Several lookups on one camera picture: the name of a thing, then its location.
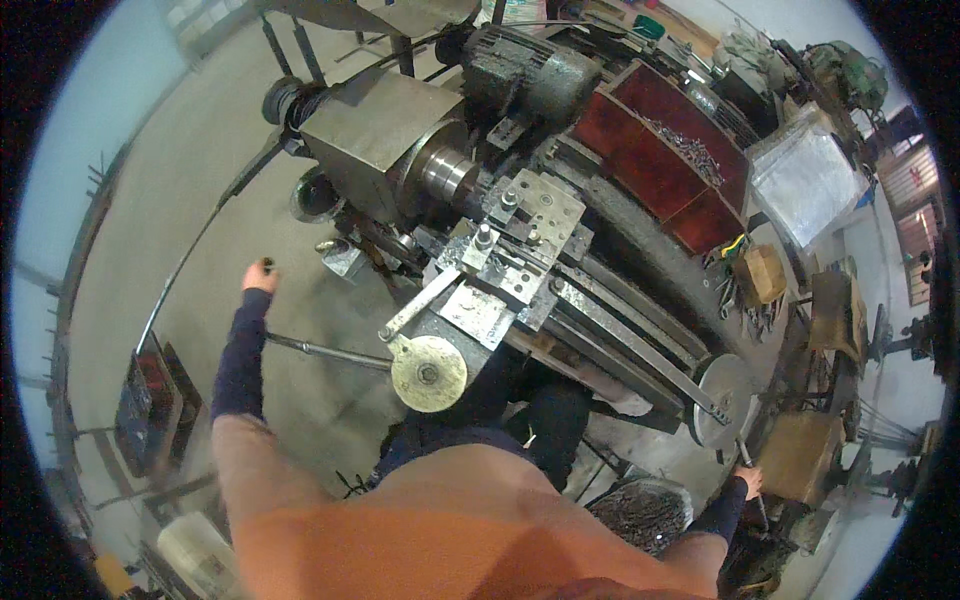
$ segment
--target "person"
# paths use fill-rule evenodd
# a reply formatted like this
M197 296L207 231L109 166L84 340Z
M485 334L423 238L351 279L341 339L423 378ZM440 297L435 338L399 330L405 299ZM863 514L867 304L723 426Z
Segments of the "person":
M480 420L458 430L408 416L414 431L431 425L429 443L404 453L395 432L384 453L395 460L378 465L374 489L338 501L283 456L264 419L260 360L278 279L262 260L247 270L211 405L232 542L254 597L716 596L757 469L736 468L660 560L560 495L529 448Z

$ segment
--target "round metal disc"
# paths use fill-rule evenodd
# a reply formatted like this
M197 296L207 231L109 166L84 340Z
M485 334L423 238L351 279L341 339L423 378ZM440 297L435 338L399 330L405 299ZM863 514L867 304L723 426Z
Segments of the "round metal disc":
M403 403L422 413L449 408L467 386L467 363L460 350L435 335L399 344L390 373Z
M700 378L700 389L730 419L721 425L699 406L694 405L690 432L697 444L712 450L731 450L747 422L750 412L750 368L735 354L722 354L710 363Z

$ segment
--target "metal shavings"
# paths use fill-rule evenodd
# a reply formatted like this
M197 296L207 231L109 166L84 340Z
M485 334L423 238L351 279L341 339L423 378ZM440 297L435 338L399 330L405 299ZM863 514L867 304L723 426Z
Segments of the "metal shavings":
M699 139L687 139L682 133L674 132L660 121L646 117L642 118L650 129L673 146L680 156L686 158L687 162L693 165L693 168L697 170L701 177L707 180L707 183L713 187L720 187L727 181L720 175L720 164L710 155L707 147Z

